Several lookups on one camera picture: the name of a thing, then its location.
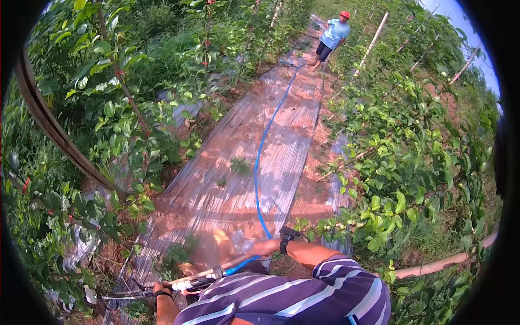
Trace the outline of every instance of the black capri pants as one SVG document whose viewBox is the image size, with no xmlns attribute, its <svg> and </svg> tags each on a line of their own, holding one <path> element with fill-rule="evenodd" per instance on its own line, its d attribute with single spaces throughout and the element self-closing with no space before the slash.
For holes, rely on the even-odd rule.
<svg viewBox="0 0 520 325">
<path fill-rule="evenodd" d="M 332 49 L 325 45 L 322 41 L 320 41 L 320 45 L 318 45 L 318 49 L 316 50 L 316 54 L 320 56 L 319 60 L 321 63 L 325 62 L 327 56 L 329 56 Z"/>
</svg>

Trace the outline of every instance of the black tape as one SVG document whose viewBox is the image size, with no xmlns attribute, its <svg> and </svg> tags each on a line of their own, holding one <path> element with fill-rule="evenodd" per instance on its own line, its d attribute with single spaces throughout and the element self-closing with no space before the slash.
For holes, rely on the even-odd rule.
<svg viewBox="0 0 520 325">
<path fill-rule="evenodd" d="M 224 270 L 222 270 L 222 266 L 217 266 L 213 268 L 213 273 L 215 274 L 216 279 L 220 279 L 222 277 L 222 273 Z"/>
</svg>

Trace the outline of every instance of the black wristband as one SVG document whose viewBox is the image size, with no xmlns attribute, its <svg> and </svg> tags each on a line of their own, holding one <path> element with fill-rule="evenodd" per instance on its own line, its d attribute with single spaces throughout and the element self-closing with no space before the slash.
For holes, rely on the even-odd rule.
<svg viewBox="0 0 520 325">
<path fill-rule="evenodd" d="M 287 255 L 287 244 L 289 243 L 289 238 L 283 238 L 282 237 L 282 241 L 280 242 L 280 253 L 283 254 L 283 255 Z"/>
<path fill-rule="evenodd" d="M 172 295 L 167 293 L 167 292 L 164 292 L 162 290 L 159 290 L 159 291 L 156 291 L 153 293 L 153 296 L 155 296 L 155 299 L 157 299 L 158 296 L 162 295 L 162 294 L 165 294 L 167 296 L 170 296 L 171 299 L 173 299 Z"/>
</svg>

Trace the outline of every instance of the hand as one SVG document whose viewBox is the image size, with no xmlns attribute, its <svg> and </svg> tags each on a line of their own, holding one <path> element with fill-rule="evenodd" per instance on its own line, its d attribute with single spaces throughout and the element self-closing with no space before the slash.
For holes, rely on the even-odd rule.
<svg viewBox="0 0 520 325">
<path fill-rule="evenodd" d="M 154 293 L 158 291 L 164 291 L 166 293 L 172 294 L 172 290 L 170 290 L 169 288 L 171 288 L 171 285 L 168 282 L 155 282 L 153 284 Z"/>
<path fill-rule="evenodd" d="M 280 249 L 281 239 L 262 239 L 255 241 L 253 248 L 246 252 L 246 255 L 267 256 Z"/>
</svg>

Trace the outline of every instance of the black strap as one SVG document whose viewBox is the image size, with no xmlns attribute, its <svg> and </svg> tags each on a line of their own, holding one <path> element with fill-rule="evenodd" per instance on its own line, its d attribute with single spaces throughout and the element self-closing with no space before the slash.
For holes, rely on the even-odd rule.
<svg viewBox="0 0 520 325">
<path fill-rule="evenodd" d="M 222 273 L 224 270 L 222 270 L 222 266 L 216 266 L 213 268 L 213 273 L 215 274 L 215 278 L 218 280 L 222 277 Z"/>
<path fill-rule="evenodd" d="M 164 292 L 162 290 L 159 290 L 159 291 L 156 291 L 153 293 L 153 296 L 157 299 L 158 296 L 162 295 L 162 294 L 165 294 L 167 296 L 170 296 L 171 299 L 173 299 L 172 295 L 167 293 L 167 292 Z"/>
<path fill-rule="evenodd" d="M 289 243 L 289 239 L 287 238 L 284 238 L 282 239 L 282 241 L 280 242 L 280 253 L 282 253 L 283 255 L 287 255 L 287 244 Z"/>
</svg>

